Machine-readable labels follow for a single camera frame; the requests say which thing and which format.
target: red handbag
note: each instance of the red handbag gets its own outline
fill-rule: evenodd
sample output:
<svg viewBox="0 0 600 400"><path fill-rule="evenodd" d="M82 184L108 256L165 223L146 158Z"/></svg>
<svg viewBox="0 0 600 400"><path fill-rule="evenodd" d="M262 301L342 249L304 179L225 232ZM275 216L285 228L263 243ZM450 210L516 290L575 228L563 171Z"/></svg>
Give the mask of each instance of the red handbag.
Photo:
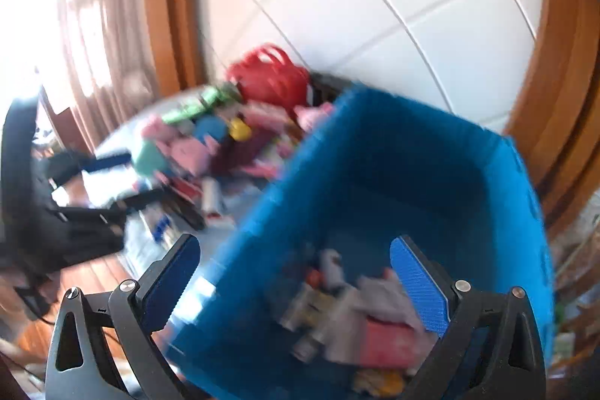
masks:
<svg viewBox="0 0 600 400"><path fill-rule="evenodd" d="M306 106L308 70L294 65L285 51L271 43L233 63L225 78L237 82L245 102L256 100L281 106L294 119L294 107Z"/></svg>

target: pile of toys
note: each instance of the pile of toys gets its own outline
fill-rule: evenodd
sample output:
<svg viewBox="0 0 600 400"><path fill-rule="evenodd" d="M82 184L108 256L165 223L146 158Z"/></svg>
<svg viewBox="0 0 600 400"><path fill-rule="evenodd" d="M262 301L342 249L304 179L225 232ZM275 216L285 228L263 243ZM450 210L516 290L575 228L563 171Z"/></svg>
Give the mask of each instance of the pile of toys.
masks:
<svg viewBox="0 0 600 400"><path fill-rule="evenodd" d="M166 186L176 196L169 210L194 229L223 223L221 181L278 178L304 135L333 112L329 102L309 106L310 90L305 68L277 46L260 46L230 66L220 85L144 121L134 169ZM152 232L160 235L164 222Z"/></svg>
<svg viewBox="0 0 600 400"><path fill-rule="evenodd" d="M278 320L300 333L291 353L303 363L325 360L358 368L352 390L395 398L431 352L437 334L425 330L398 276L385 268L380 278L344 278L334 249L319 253L298 294Z"/></svg>

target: blue storage bin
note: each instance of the blue storage bin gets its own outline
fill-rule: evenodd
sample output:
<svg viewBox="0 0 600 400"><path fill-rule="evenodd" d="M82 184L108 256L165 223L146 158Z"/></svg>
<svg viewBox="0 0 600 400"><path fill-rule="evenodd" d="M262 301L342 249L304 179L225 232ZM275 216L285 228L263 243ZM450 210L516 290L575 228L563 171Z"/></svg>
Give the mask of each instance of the blue storage bin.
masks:
<svg viewBox="0 0 600 400"><path fill-rule="evenodd" d="M391 241L408 234L454 279L525 288L549 358L553 270L511 140L361 85L336 106L218 252L205 274L217 292L167 356L220 400L346 398L355 369L295 360L298 336L277 324L269 296L294 279L282 270L301 261L307 242L337 249L352 283L380 276Z"/></svg>

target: green toy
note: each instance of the green toy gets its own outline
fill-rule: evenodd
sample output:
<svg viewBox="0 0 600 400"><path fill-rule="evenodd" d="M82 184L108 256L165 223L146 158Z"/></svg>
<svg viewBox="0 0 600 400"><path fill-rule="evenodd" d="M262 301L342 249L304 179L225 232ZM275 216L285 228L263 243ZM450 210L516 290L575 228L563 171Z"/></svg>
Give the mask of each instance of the green toy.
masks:
<svg viewBox="0 0 600 400"><path fill-rule="evenodd" d="M238 89L230 82L224 82L220 87L209 85L202 91L198 101L187 103L171 112L167 112L163 115L163 121L166 124L178 124L186 119L207 114L221 104L241 100L242 97Z"/></svg>

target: beige curtain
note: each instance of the beige curtain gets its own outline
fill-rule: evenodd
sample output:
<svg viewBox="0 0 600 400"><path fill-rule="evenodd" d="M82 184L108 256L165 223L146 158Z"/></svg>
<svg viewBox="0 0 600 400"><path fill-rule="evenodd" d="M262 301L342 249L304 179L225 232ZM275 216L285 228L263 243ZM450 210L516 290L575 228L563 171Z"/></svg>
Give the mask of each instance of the beige curtain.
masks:
<svg viewBox="0 0 600 400"><path fill-rule="evenodd" d="M50 104L71 108L93 150L157 97L143 0L32 1L33 55Z"/></svg>

